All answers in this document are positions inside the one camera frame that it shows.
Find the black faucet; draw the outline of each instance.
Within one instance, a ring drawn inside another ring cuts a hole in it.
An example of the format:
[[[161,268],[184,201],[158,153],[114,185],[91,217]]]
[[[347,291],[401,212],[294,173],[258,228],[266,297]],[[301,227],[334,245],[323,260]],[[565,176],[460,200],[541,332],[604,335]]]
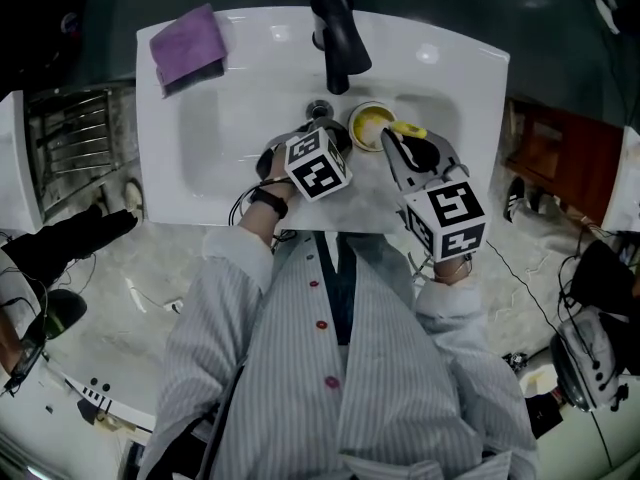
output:
[[[324,51],[327,89],[342,94],[349,89],[349,75],[371,69],[358,29],[353,21],[353,0],[311,0],[316,22],[313,44]]]

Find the red button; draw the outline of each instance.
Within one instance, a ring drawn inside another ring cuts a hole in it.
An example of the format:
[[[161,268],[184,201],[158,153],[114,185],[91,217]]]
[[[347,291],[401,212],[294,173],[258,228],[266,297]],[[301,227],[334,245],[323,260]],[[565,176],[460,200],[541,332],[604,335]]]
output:
[[[340,387],[340,381],[335,377],[326,377],[324,383],[331,389],[337,389]]]

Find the slipper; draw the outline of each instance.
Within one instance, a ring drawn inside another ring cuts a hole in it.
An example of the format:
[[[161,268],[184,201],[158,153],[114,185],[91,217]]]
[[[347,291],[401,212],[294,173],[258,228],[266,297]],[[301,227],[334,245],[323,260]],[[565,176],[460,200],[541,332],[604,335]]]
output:
[[[130,179],[124,187],[124,201],[127,211],[138,219],[138,226],[144,220],[144,198],[142,188],[135,179]]]
[[[513,212],[523,202],[525,195],[524,181],[522,178],[516,178],[509,185],[507,192],[507,201],[504,205],[502,216],[513,223]]]

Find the wrist strap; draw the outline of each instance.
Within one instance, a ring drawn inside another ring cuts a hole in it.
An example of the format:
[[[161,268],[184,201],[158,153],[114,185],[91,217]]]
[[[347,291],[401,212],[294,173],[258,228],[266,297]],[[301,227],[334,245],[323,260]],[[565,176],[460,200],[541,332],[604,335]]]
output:
[[[273,194],[267,192],[266,190],[262,190],[261,188],[257,188],[254,190],[253,195],[249,199],[252,203],[256,201],[260,201],[261,203],[267,204],[273,208],[273,211],[278,214],[280,219],[284,219],[289,211],[289,207],[287,203],[284,202],[284,199],[278,196],[274,196]]]

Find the gray striped shirt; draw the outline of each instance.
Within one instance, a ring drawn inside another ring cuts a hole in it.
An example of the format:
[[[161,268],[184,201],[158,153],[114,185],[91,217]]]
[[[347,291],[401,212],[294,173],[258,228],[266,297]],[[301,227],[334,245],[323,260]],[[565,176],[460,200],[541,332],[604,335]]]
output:
[[[406,270],[397,251],[354,246],[345,365],[315,240],[301,233],[285,245],[274,266],[242,228],[205,240],[204,265],[167,342],[140,478],[211,409],[245,356],[216,478],[535,478],[524,399],[488,350],[472,279],[428,282],[412,303],[396,283]]]

